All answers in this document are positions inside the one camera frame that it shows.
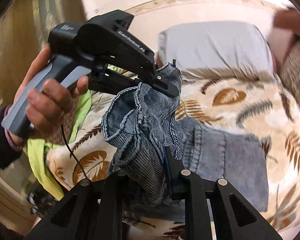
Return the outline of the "person left hand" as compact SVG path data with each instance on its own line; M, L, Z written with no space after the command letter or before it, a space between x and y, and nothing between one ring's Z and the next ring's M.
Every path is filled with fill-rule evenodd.
M30 80L48 63L51 55L51 48L46 44L39 52L38 56L31 63L24 80L19 86L14 102L25 89ZM81 77L77 81L77 86L68 90L55 79L48 79L44 82L43 93L36 89L31 89L27 93L29 105L26 109L28 120L34 125L34 131L30 138L48 139L52 137L64 121L67 113L70 113L74 98L87 92L89 78ZM16 148L25 145L27 139L22 139L17 135L7 132L7 138Z

